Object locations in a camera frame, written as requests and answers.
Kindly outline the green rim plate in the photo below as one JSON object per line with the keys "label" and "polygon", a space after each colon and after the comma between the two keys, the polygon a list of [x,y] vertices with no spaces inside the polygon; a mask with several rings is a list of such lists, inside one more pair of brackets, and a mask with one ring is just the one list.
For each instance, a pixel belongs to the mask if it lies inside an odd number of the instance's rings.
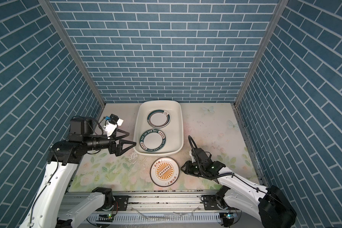
{"label": "green rim plate", "polygon": [[171,115],[165,110],[154,110],[148,117],[147,122],[153,128],[164,128],[171,121]]}
{"label": "green rim plate", "polygon": [[146,152],[157,152],[165,146],[166,135],[159,129],[150,129],[141,135],[139,143]]}

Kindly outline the orange sunburst plate front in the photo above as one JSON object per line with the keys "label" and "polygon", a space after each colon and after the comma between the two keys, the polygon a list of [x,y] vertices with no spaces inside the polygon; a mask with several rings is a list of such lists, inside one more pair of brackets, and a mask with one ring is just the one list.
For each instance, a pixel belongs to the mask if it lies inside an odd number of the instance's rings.
{"label": "orange sunburst plate front", "polygon": [[151,166],[150,177],[159,187],[169,187],[176,183],[180,175],[178,163],[170,157],[157,159]]}

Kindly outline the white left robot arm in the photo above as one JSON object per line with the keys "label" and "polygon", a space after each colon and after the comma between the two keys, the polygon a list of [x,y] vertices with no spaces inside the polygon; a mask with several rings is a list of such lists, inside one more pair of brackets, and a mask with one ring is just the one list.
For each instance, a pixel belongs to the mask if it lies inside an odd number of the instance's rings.
{"label": "white left robot arm", "polygon": [[99,122],[91,117],[74,116],[66,140],[54,143],[49,149],[45,173],[39,191],[21,223],[22,228],[77,228],[96,210],[113,212],[118,206],[112,189],[94,188],[89,196],[74,208],[59,214],[65,192],[84,155],[94,155],[103,149],[116,157],[136,146],[125,138],[121,130],[123,120],[116,115],[105,117],[101,134],[95,132]]}

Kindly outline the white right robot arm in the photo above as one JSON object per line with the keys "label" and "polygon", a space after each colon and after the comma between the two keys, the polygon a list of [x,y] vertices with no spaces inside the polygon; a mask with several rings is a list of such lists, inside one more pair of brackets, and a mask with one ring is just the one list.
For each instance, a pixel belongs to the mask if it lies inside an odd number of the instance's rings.
{"label": "white right robot arm", "polygon": [[272,185],[258,185],[235,174],[225,164],[215,161],[203,166],[187,161],[182,167],[187,175],[213,180],[222,187],[215,195],[202,195],[205,209],[238,209],[261,221],[265,228],[290,228],[297,213],[282,191]]}

